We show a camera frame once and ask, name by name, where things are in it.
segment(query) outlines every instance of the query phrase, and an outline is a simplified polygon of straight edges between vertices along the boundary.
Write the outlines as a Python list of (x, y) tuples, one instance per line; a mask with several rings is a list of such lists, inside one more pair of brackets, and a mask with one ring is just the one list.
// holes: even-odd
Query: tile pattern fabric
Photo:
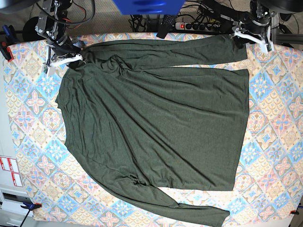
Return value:
[[(204, 35), (168, 34), (187, 41)], [(124, 39), (156, 39), (153, 33), (79, 36), (86, 45)], [(248, 45), (248, 59), (211, 66), (250, 72), (250, 115), (232, 192), (162, 190), (178, 202), (229, 210), (224, 226), (289, 217), (303, 195), (303, 52), (282, 46), (263, 54)], [(188, 226), (134, 207), (104, 191), (64, 146), (64, 121), (55, 103), (62, 77), (41, 71), (45, 42), (11, 46), (4, 83), (12, 138), (35, 220), (90, 226)]]

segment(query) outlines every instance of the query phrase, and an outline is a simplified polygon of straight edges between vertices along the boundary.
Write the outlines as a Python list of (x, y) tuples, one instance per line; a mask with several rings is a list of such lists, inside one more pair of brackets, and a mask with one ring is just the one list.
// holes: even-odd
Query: power strip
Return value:
[(181, 31), (204, 31), (206, 29), (205, 23), (186, 23), (186, 22), (176, 22), (175, 29)]

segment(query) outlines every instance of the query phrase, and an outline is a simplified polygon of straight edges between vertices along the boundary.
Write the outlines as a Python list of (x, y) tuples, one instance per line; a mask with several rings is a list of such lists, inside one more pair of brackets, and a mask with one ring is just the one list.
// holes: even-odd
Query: dark green shirt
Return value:
[(229, 211), (177, 203), (157, 187), (231, 191), (249, 115), (247, 58), (229, 36), (126, 40), (82, 51), (56, 102), (68, 150), (114, 196), (169, 218), (220, 227)]

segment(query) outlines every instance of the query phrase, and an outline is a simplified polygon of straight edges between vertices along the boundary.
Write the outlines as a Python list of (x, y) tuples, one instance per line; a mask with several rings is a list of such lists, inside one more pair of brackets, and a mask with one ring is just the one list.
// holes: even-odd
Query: blue box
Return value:
[(123, 15), (177, 15), (185, 0), (113, 0)]

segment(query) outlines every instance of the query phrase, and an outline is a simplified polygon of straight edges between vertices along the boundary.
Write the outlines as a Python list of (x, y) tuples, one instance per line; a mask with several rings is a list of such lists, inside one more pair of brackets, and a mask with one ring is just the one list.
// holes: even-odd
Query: patterned tablecloth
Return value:
[[(169, 34), (187, 41), (203, 35)], [(123, 39), (156, 39), (155, 34), (78, 37), (86, 45)], [(18, 167), (28, 195), (43, 206), (35, 220), (92, 226), (189, 226), (121, 201), (98, 186), (64, 146), (65, 126), (55, 103), (67, 67), (41, 72), (45, 42), (10, 47), (4, 81)], [(176, 201), (229, 210), (224, 226), (289, 217), (303, 195), (303, 52), (282, 46), (263, 54), (248, 45), (248, 59), (213, 66), (250, 72), (250, 116), (232, 192), (162, 190)]]

